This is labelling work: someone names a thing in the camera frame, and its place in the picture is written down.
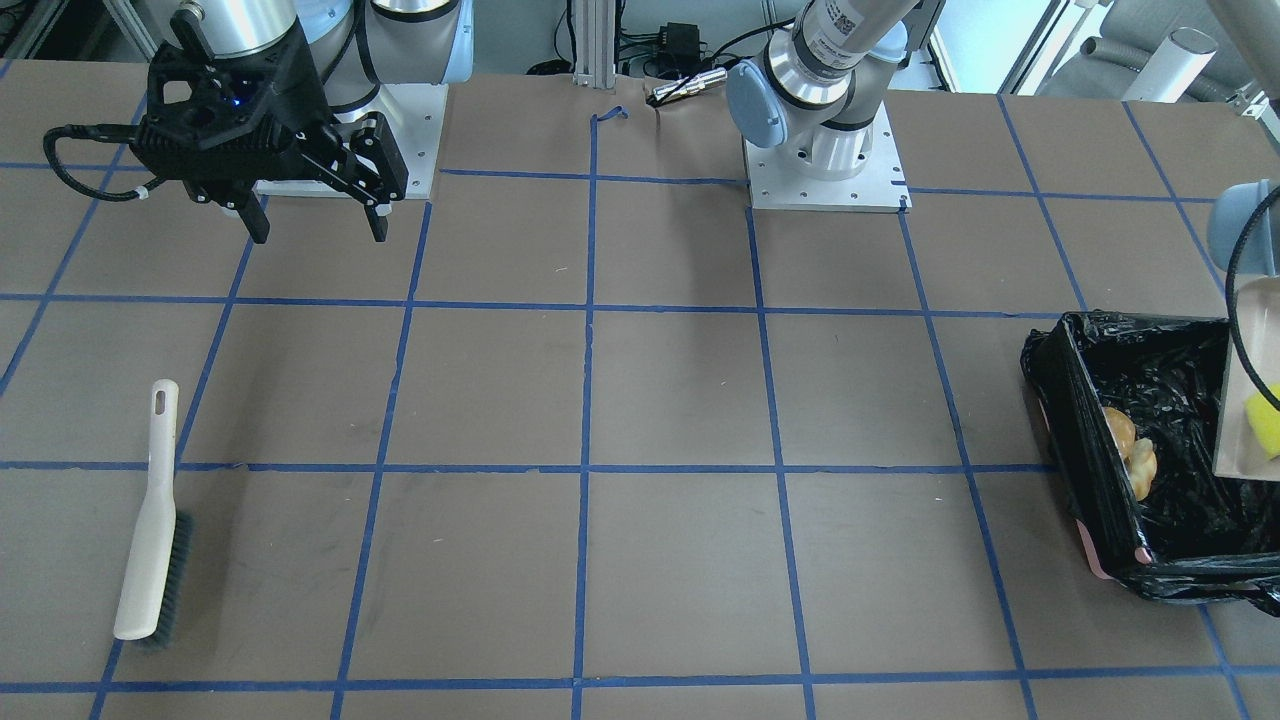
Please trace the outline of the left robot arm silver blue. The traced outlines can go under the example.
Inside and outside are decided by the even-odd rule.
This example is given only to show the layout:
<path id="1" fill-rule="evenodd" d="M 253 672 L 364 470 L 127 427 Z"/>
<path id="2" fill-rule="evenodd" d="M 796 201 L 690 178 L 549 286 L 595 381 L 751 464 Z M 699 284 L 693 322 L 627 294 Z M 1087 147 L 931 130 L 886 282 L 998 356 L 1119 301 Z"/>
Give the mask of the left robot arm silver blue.
<path id="1" fill-rule="evenodd" d="M 727 72 L 730 115 L 753 147 L 785 149 L 805 176 L 859 174 L 886 91 L 908 58 L 911 1 L 809 1 Z"/>

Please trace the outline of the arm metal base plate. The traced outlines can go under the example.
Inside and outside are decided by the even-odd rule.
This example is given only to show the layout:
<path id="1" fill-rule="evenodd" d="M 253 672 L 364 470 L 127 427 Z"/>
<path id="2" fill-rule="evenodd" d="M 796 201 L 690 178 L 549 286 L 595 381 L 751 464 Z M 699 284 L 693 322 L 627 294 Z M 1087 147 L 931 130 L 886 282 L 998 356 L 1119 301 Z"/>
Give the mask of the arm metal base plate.
<path id="1" fill-rule="evenodd" d="M 742 141 L 755 209 L 900 213 L 913 208 L 884 104 L 861 129 L 824 126 L 773 149 Z"/>
<path id="2" fill-rule="evenodd" d="M 238 138 L 236 163 L 239 173 L 262 193 L 352 199 L 321 182 L 320 126 L 337 123 L 339 132 L 347 136 L 358 118 L 384 113 L 390 118 L 410 172 L 404 197 L 397 202 L 426 199 L 436 167 L 447 99 L 444 85 L 387 85 L 347 78 L 298 86 L 273 99 L 262 119 Z"/>

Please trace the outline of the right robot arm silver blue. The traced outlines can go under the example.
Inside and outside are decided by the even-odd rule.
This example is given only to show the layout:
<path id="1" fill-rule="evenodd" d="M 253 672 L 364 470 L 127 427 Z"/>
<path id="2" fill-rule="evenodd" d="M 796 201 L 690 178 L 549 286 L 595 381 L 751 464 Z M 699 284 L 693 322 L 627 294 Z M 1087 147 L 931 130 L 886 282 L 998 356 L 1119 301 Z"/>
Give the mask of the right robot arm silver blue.
<path id="1" fill-rule="evenodd" d="M 159 179 L 236 214 L 264 243 L 257 187 L 353 199 L 375 241 L 413 186 L 419 123 L 394 87 L 474 70 L 471 1 L 147 1 L 161 38 L 129 147 Z"/>

